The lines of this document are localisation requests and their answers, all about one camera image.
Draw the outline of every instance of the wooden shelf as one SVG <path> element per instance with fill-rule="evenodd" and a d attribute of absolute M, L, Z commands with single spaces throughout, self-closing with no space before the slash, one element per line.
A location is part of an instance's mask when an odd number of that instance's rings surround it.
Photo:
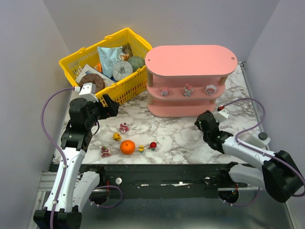
<path fill-rule="evenodd" d="M 168 45 L 151 49 L 146 68 L 159 77 L 226 77 L 237 66 L 237 58 L 219 45 Z"/>
<path fill-rule="evenodd" d="M 197 117 L 215 109 L 215 101 L 225 90 L 225 81 L 237 66 L 237 58 L 219 45 L 168 45 L 151 49 L 145 56 L 148 109 L 157 117 Z M 184 87 L 193 87 L 190 97 Z M 205 88 L 217 91 L 208 96 Z M 171 93 L 163 97 L 161 87 Z"/>
<path fill-rule="evenodd" d="M 203 112 L 215 109 L 215 104 L 205 100 L 193 101 L 154 101 L 148 105 L 149 111 L 157 117 L 197 117 Z"/>
<path fill-rule="evenodd" d="M 165 79 L 158 76 L 153 76 L 153 86 L 147 87 L 148 92 L 152 97 L 159 100 L 212 100 L 218 98 L 224 93 L 225 85 L 219 85 L 219 78 L 176 78 L 176 79 Z M 194 90 L 190 97 L 185 97 L 184 86 L 188 83 L 192 85 Z M 214 85 L 217 87 L 217 92 L 211 96 L 205 94 L 204 89 L 207 85 Z M 160 95 L 160 87 L 168 86 L 172 92 L 163 97 Z"/>

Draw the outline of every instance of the white marble tabletop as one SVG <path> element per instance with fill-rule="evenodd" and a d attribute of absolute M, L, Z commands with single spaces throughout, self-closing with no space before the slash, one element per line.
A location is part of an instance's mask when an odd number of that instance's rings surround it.
<path fill-rule="evenodd" d="M 240 66 L 228 77 L 224 94 L 217 99 L 216 106 L 223 105 L 240 97 L 249 97 Z M 71 99 L 77 97 L 72 93 Z M 230 111 L 229 119 L 220 124 L 220 129 L 236 134 L 257 123 L 254 109 L 250 101 L 240 101 L 226 107 Z M 61 133 L 69 120 L 67 112 Z M 147 108 L 147 92 L 144 91 L 119 108 L 117 117 L 100 120 L 100 129 L 93 136 L 83 164 L 212 164 L 229 163 L 238 158 L 223 155 L 212 150 L 204 141 L 203 134 L 194 125 L 196 117 L 189 118 L 158 118 Z M 121 134 L 123 140 L 132 140 L 136 150 L 132 155 L 120 152 L 120 142 L 113 140 L 112 135 L 119 131 L 120 123 L 126 122 L 129 131 Z M 151 142 L 157 143 L 155 151 L 147 149 Z M 139 145 L 145 147 L 140 153 Z M 109 147 L 111 156 L 102 158 L 100 148 Z M 56 151 L 54 163 L 60 161 Z"/>

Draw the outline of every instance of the cable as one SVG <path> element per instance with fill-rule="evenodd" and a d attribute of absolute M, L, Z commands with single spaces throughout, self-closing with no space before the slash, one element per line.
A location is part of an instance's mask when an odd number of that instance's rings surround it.
<path fill-rule="evenodd" d="M 238 191 L 238 185 L 237 185 L 237 183 L 235 183 L 235 190 L 234 190 L 232 193 L 233 193 L 233 194 L 236 194 L 237 191 Z"/>
<path fill-rule="evenodd" d="M 97 130 L 95 131 L 95 133 L 92 136 L 96 135 L 96 133 L 99 131 L 99 129 L 100 129 L 100 123 L 99 123 L 99 121 L 97 121 Z"/>
<path fill-rule="evenodd" d="M 59 196 L 59 192 L 61 190 L 61 186 L 63 184 L 63 180 L 64 180 L 64 177 L 65 177 L 65 174 L 66 174 L 66 166 L 67 166 L 67 160 L 66 160 L 66 156 L 65 154 L 63 153 L 63 151 L 61 150 L 61 148 L 59 147 L 59 145 L 51 138 L 51 136 L 48 134 L 45 126 L 44 126 L 44 111 L 49 103 L 49 101 L 54 97 L 56 96 L 57 94 L 61 93 L 61 92 L 64 92 L 64 91 L 69 91 L 69 90 L 74 90 L 74 87 L 69 87 L 69 88 L 65 88 L 65 89 L 62 89 L 58 92 L 56 92 L 55 94 L 53 94 L 51 97 L 48 98 L 48 100 L 45 102 L 45 104 L 43 105 L 43 108 L 42 108 L 42 111 L 41 111 L 41 117 L 40 117 L 40 122 L 41 122 L 41 127 L 42 127 L 42 130 L 44 132 L 44 134 L 46 135 L 46 137 L 50 140 L 50 142 L 58 149 L 58 151 L 60 152 L 61 156 L 62 156 L 62 160 L 63 160 L 63 164 L 64 164 L 64 167 L 63 167 L 63 170 L 62 170 L 62 174 L 61 174 L 61 179 L 60 179 L 60 182 L 58 184 L 58 188 L 57 188 L 57 191 L 55 193 L 55 197 L 54 197 L 54 201 L 58 201 L 58 196 Z M 55 212 L 55 206 L 56 206 L 56 203 L 53 204 L 52 206 L 52 210 L 51 210 L 51 216 L 50 216 L 50 229 L 53 229 L 53 219 L 54 219 L 54 212 Z"/>
<path fill-rule="evenodd" d="M 255 197 L 254 197 L 250 202 L 245 203 L 245 204 L 231 204 L 231 203 L 227 202 L 226 200 L 223 200 L 223 199 L 221 199 L 221 198 L 219 198 L 219 199 L 220 199 L 224 204 L 230 205 L 231 207 L 246 207 L 246 206 L 248 206 L 248 205 L 250 205 L 250 204 L 252 204 L 252 203 L 254 203 L 254 202 L 256 201 L 256 199 L 258 198 L 258 194 L 259 194 L 260 190 L 261 190 L 261 189 L 258 188 Z"/>
<path fill-rule="evenodd" d="M 263 122 L 263 120 L 265 119 L 265 116 L 266 116 L 266 110 L 265 110 L 264 106 L 263 106 L 259 101 L 257 101 L 256 99 L 253 99 L 253 98 L 240 98 L 240 99 L 236 99 L 236 100 L 234 100 L 234 101 L 232 101 L 232 102 L 230 102 L 230 103 L 227 103 L 227 104 L 223 105 L 222 107 L 225 107 L 225 106 L 227 106 L 227 105 L 236 103 L 236 102 L 241 101 L 241 100 L 252 100 L 252 101 L 257 102 L 257 103 L 261 106 L 261 108 L 263 109 L 263 117 L 262 117 L 262 119 L 261 119 L 256 125 L 254 125 L 253 127 L 238 132 L 238 133 L 235 135 L 235 140 L 236 140 L 236 142 L 237 142 L 238 144 L 240 144 L 241 146 L 243 146 L 243 147 L 246 147 L 246 148 L 248 148 L 248 149 L 251 149 L 251 150 L 253 150 L 253 151 L 255 151 L 255 152 L 257 152 L 257 153 L 259 153 L 259 154 L 261 154 L 261 155 L 264 155 L 264 156 L 267 156 L 267 157 L 269 157 L 269 158 L 272 158 L 272 159 L 274 159 L 274 160 L 276 160 L 276 161 L 282 163 L 283 165 L 287 166 L 291 171 L 293 171 L 293 172 L 300 178 L 300 180 L 301 180 L 302 183 L 303 183 L 303 186 L 305 187 L 305 179 L 304 179 L 303 176 L 302 176 L 295 168 L 293 168 L 290 164 L 288 164 L 287 162 L 285 162 L 285 161 L 283 161 L 283 160 L 281 160 L 281 159 L 279 159 L 279 158 L 277 158 L 277 157 L 275 157 L 275 156 L 273 156 L 273 155 L 270 155 L 270 154 L 268 154 L 268 153 L 265 153 L 265 152 L 263 152 L 262 150 L 253 148 L 253 147 L 251 147 L 251 146 L 249 146 L 249 145 L 246 145 L 246 144 L 244 144 L 243 142 L 240 142 L 240 141 L 239 141 L 238 136 L 239 136 L 240 134 L 245 133 L 245 132 L 247 132 L 247 131 L 249 131 L 249 130 L 252 130 L 252 129 L 258 127 L 258 126 Z M 293 196 L 293 197 L 303 197 L 303 196 L 305 196 L 305 188 L 304 188 L 303 193 L 301 193 L 301 194 L 294 194 L 294 195 L 292 195 L 292 196 Z"/>
<path fill-rule="evenodd" d="M 111 205 L 111 206 L 103 206 L 103 205 L 96 204 L 89 199 L 89 201 L 91 202 L 91 205 L 97 206 L 98 208 L 114 208 L 115 206 L 118 206 L 123 201 L 123 192 L 119 187 L 116 187 L 113 185 L 106 185 L 106 186 L 96 187 L 95 189 L 102 189 L 102 188 L 115 188 L 115 189 L 119 190 L 120 194 L 121 194 L 119 201 L 116 204 Z"/>

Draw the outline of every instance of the orange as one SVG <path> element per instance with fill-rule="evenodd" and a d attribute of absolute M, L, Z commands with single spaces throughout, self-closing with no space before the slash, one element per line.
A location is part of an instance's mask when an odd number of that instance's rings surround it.
<path fill-rule="evenodd" d="M 134 152 L 135 144 L 131 140 L 125 140 L 121 143 L 120 150 L 123 154 L 129 155 Z"/>

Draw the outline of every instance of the gray wall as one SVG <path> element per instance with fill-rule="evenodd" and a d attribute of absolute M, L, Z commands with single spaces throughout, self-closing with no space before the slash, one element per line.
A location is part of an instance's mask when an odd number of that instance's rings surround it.
<path fill-rule="evenodd" d="M 24 229 L 54 152 L 40 126 L 41 108 L 69 85 L 58 65 L 69 53 L 41 0 L 1 1 L 0 22 L 0 228 Z M 61 94 L 47 109 L 54 137 L 67 99 Z"/>
<path fill-rule="evenodd" d="M 289 152 L 305 174 L 305 1 L 281 0 L 247 59 L 254 97 L 266 107 L 270 148 Z M 305 198 L 292 198 L 305 228 Z"/>
<path fill-rule="evenodd" d="M 44 0 L 69 51 L 131 27 L 155 47 L 219 44 L 244 61 L 279 0 Z"/>

